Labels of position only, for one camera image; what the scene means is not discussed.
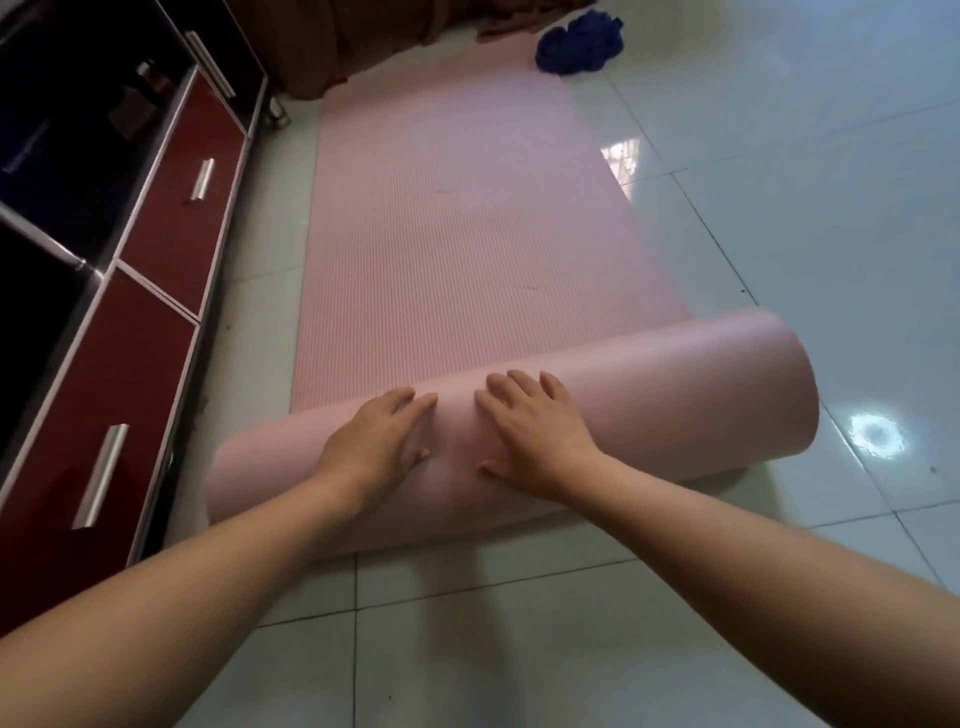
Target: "red cabinet drawer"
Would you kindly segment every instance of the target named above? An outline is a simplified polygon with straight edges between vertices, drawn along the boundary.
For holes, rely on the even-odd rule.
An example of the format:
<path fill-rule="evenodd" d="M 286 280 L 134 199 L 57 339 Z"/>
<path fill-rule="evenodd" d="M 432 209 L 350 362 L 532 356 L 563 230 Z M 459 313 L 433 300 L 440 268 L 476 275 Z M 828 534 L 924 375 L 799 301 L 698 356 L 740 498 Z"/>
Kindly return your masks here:
<path fill-rule="evenodd" d="M 127 565 L 196 327 L 115 271 L 0 510 L 0 634 Z M 96 522 L 74 528 L 127 425 Z"/>
<path fill-rule="evenodd" d="M 245 140 L 198 75 L 120 254 L 197 315 Z"/>

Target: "white tile floor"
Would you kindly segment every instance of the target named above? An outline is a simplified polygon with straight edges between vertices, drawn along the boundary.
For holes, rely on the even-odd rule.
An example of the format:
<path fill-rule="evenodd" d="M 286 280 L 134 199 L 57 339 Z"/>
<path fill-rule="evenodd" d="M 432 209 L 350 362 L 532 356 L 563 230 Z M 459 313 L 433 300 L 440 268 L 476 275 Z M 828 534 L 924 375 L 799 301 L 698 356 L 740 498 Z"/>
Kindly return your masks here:
<path fill-rule="evenodd" d="M 568 85 L 644 235 L 694 315 L 783 316 L 823 395 L 808 452 L 700 485 L 960 593 L 960 4 L 600 7 L 626 50 Z M 170 542 L 204 527 L 217 445 L 287 408 L 321 105 L 290 111 L 250 168 Z M 263 624 L 183 725 L 819 724 L 570 515 L 320 564 Z"/>

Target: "cabinet leg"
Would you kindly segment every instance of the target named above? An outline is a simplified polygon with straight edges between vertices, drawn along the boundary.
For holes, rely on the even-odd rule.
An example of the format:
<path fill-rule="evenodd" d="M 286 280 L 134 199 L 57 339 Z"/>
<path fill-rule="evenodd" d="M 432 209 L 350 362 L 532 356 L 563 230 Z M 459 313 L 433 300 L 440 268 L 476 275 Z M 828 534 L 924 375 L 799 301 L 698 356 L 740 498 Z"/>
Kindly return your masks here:
<path fill-rule="evenodd" d="M 287 109 L 285 109 L 273 95 L 267 102 L 267 118 L 270 120 L 274 129 L 286 129 L 290 126 L 290 114 L 287 113 Z"/>

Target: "finger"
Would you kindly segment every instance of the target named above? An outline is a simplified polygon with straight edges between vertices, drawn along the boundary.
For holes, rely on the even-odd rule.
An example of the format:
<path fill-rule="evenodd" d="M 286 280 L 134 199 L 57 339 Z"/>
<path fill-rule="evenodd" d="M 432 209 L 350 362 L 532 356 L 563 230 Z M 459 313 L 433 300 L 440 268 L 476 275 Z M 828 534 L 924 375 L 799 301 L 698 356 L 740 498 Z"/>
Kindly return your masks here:
<path fill-rule="evenodd" d="M 504 418 L 510 414 L 507 405 L 494 397 L 486 389 L 478 389 L 473 392 L 473 398 L 480 407 L 480 411 L 493 420 L 497 428 L 502 429 L 505 426 Z"/>
<path fill-rule="evenodd" d="M 484 460 L 477 466 L 477 472 L 487 477 L 509 481 L 514 474 L 514 468 L 505 460 Z"/>
<path fill-rule="evenodd" d="M 401 409 L 404 404 L 412 400 L 416 393 L 417 390 L 409 385 L 405 387 L 397 387 L 396 389 L 392 389 L 386 394 L 380 395 L 379 397 L 371 400 L 371 404 L 378 410 L 392 415 L 398 409 Z"/>
<path fill-rule="evenodd" d="M 427 448 L 419 448 L 412 452 L 408 452 L 403 456 L 403 461 L 400 463 L 400 468 L 402 469 L 403 474 L 408 474 L 428 457 L 430 457 L 430 450 Z"/>
<path fill-rule="evenodd" d="M 530 397 L 543 396 L 543 388 L 540 386 L 540 383 L 526 372 L 520 369 L 511 369 L 507 372 L 507 376 L 519 384 L 520 389 Z"/>
<path fill-rule="evenodd" d="M 526 397 L 526 393 L 520 389 L 520 385 L 501 374 L 487 375 L 487 389 L 498 400 L 502 401 L 508 407 L 513 409 Z"/>
<path fill-rule="evenodd" d="M 439 398 L 440 396 L 436 392 L 431 392 L 428 395 L 417 397 L 402 410 L 396 413 L 394 419 L 402 428 L 404 437 L 406 437 L 406 434 L 414 428 L 414 425 L 420 421 L 420 418 L 423 417 L 423 415 L 425 415 L 429 410 L 433 409 Z"/>
<path fill-rule="evenodd" d="M 546 396 L 551 400 L 564 403 L 573 401 L 570 398 L 570 393 L 566 391 L 564 383 L 549 372 L 540 372 L 540 384 L 543 391 L 546 392 Z"/>

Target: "pink yoga mat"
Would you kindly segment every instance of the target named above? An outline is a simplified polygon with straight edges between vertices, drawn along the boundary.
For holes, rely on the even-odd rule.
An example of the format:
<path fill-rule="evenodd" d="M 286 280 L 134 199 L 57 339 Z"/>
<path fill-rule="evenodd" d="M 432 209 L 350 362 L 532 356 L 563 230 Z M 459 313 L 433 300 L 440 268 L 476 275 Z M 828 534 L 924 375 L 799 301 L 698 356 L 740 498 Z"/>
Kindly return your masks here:
<path fill-rule="evenodd" d="M 335 552 L 479 531 L 557 509 L 475 473 L 478 462 L 503 451 L 476 411 L 473 391 L 491 369 L 510 367 L 556 374 L 604 452 L 675 481 L 798 452 L 817 428 L 804 350 L 780 319 L 760 309 L 440 377 L 418 385 L 440 400 L 409 444 L 432 456 Z M 301 412 L 227 442 L 206 483 L 211 520 L 301 482 L 327 436 L 363 401 Z"/>
<path fill-rule="evenodd" d="M 212 522 L 300 482 L 326 437 L 399 384 L 440 392 L 433 456 L 332 552 L 555 506 L 478 478 L 501 447 L 488 371 L 551 371 L 597 444 L 687 479 L 798 452 L 817 425 L 804 351 L 772 314 L 689 321 L 563 84 L 518 37 L 351 80 L 324 100 L 291 409 L 224 444 Z"/>

